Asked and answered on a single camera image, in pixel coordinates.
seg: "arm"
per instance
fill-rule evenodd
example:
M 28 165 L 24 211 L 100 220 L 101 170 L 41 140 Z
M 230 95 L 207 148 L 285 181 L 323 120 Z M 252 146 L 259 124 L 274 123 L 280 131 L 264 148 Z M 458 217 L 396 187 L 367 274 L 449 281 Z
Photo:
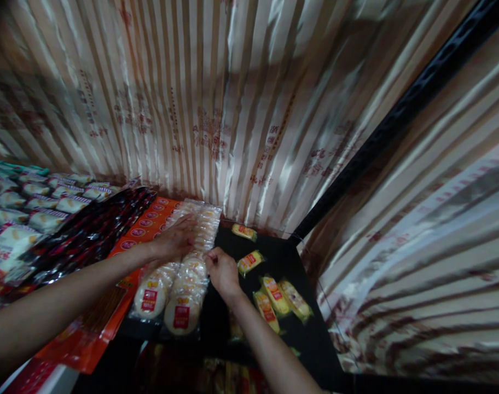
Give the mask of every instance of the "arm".
M 32 357 L 98 300 L 108 287 L 153 260 L 179 260 L 193 248 L 187 215 L 154 241 L 45 286 L 0 311 L 0 378 Z
M 272 392 L 320 393 L 308 371 L 243 293 L 235 260 L 217 247 L 205 261 L 211 282 L 237 318 Z

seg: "hand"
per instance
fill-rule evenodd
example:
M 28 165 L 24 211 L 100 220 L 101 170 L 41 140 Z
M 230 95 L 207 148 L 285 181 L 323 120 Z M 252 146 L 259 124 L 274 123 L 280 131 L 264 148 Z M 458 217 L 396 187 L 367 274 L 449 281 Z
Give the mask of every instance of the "hand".
M 153 241 L 145 246 L 152 259 L 161 259 L 164 262 L 178 262 L 193 250 L 195 236 L 193 228 L 197 222 L 193 214 L 182 216 L 175 224 L 165 230 Z
M 243 294 L 235 260 L 221 248 L 216 247 L 204 255 L 204 262 L 211 283 L 229 306 L 236 296 Z

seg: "striped fabric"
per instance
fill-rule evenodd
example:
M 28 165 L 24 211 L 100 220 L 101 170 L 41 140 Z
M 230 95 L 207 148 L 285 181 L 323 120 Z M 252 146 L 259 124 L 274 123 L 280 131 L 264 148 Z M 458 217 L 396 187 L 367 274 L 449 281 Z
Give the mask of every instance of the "striped fabric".
M 499 383 L 499 30 L 306 246 L 345 370 Z
M 140 176 L 282 236 L 474 0 L 7 3 L 0 158 Z

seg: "left hand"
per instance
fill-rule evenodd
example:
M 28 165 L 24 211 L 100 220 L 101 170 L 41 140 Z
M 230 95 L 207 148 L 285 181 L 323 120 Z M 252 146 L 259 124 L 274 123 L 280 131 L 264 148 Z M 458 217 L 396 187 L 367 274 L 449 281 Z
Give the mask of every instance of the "left hand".
M 190 213 L 182 216 L 153 241 L 146 243 L 145 246 L 152 259 L 160 259 L 165 262 L 181 261 L 186 254 L 193 250 L 195 242 L 193 228 L 196 225 L 197 222 Z

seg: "black pole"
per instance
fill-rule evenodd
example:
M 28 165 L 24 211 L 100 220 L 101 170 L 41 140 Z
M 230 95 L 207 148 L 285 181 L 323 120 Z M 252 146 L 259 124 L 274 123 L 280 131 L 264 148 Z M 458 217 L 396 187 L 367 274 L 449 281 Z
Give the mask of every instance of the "black pole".
M 498 27 L 499 0 L 480 0 L 304 217 L 289 241 L 298 245 L 374 160 L 397 138 L 405 136 L 409 124 Z

